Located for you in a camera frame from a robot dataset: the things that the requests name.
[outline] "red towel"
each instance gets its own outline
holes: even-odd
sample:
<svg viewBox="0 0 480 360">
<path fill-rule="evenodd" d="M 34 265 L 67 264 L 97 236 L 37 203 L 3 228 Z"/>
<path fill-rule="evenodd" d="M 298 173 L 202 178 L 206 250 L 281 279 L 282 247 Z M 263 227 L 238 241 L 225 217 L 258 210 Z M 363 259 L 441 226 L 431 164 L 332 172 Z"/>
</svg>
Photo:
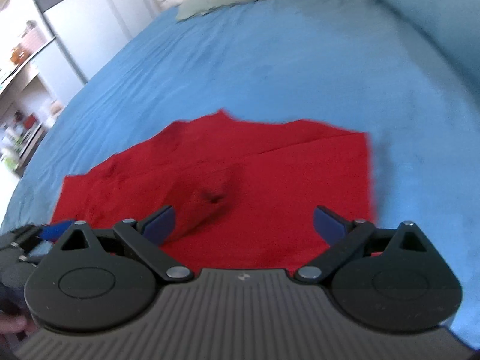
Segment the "red towel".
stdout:
<svg viewBox="0 0 480 360">
<path fill-rule="evenodd" d="M 219 111 L 65 178 L 52 222 L 95 228 L 142 219 L 165 204 L 177 224 L 161 249 L 194 271 L 287 268 L 328 246 L 313 228 L 325 205 L 374 219 L 367 136 L 308 120 L 263 124 Z"/>
</svg>

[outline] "mattress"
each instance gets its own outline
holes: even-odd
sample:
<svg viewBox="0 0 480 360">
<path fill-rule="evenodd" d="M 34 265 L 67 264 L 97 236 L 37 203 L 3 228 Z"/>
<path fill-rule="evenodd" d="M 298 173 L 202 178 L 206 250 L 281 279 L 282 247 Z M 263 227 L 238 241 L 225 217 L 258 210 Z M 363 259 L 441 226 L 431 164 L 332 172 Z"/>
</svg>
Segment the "mattress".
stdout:
<svg viewBox="0 0 480 360">
<path fill-rule="evenodd" d="M 225 108 L 245 120 L 326 121 L 370 133 L 377 225 L 419 224 L 464 289 L 453 331 L 480 346 L 480 103 L 442 55 L 378 0 L 266 0 L 182 23 L 175 15 L 162 13 L 66 107 L 2 232 L 48 222 L 65 175 L 176 119 Z"/>
</svg>

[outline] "blue bedsheet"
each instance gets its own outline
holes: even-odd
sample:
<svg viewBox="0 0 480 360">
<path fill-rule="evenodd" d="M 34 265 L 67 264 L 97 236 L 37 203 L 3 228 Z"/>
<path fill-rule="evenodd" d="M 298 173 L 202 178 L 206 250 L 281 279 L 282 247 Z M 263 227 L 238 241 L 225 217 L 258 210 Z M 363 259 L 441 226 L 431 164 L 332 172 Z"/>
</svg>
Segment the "blue bedsheet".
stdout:
<svg viewBox="0 0 480 360">
<path fill-rule="evenodd" d="M 247 120 L 327 121 L 370 133 L 378 225 L 419 223 L 464 288 L 453 330 L 480 346 L 480 103 L 434 47 L 378 0 L 267 0 L 182 23 L 175 15 L 163 13 L 71 101 L 2 231 L 49 221 L 65 175 L 176 119 L 224 107 Z"/>
</svg>

